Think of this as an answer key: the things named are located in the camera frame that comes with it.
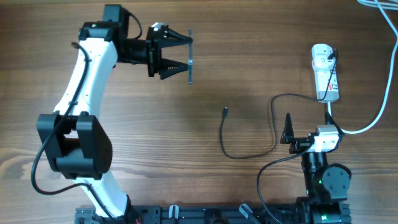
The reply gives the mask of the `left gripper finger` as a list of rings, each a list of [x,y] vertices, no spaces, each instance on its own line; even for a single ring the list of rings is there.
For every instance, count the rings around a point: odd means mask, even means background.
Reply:
[[[162,58],[159,65],[159,75],[161,80],[165,80],[177,73],[188,70],[188,64]]]
[[[160,48],[187,45],[191,44],[192,42],[193,39],[191,37],[179,34],[178,32],[172,30],[169,26],[162,26],[160,28]]]

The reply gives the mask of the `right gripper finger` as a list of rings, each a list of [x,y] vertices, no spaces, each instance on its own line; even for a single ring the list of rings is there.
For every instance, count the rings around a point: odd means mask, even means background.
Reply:
[[[325,112],[325,124],[327,125],[334,125],[335,128],[338,131],[339,136],[344,136],[344,132],[341,130],[341,128],[336,124],[336,122],[333,120],[331,114],[329,112]]]
[[[281,139],[295,139],[290,113],[286,114],[285,125],[281,135]]]

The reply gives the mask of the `Galaxy S25 smartphone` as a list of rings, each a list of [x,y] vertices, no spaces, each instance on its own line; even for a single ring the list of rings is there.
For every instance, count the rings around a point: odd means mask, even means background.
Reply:
[[[189,37],[192,41],[188,45],[188,84],[193,84],[193,31],[192,28],[188,28]]]

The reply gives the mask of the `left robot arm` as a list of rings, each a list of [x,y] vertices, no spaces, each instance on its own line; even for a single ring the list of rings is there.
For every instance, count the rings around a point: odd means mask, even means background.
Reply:
[[[83,210],[78,223],[139,223],[140,215],[111,172],[113,147],[98,120],[108,78],[118,63],[147,66],[148,75],[169,78],[191,72],[193,62],[163,58],[162,49],[192,45],[192,34],[179,34],[163,22],[147,33],[129,38],[131,12],[119,4],[107,4],[103,18],[86,22],[73,44],[78,58],[62,99],[53,112],[41,114],[37,131],[42,141],[39,155],[50,168],[81,187],[94,204]]]

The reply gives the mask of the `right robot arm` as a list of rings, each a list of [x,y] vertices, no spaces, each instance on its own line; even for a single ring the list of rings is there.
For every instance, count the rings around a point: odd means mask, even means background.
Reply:
[[[352,172],[342,164],[330,164],[327,154],[338,149],[345,136],[329,113],[325,124],[307,137],[296,138],[289,113],[285,117],[280,143],[289,154],[301,158],[307,195],[296,199],[295,223],[350,223],[348,199]]]

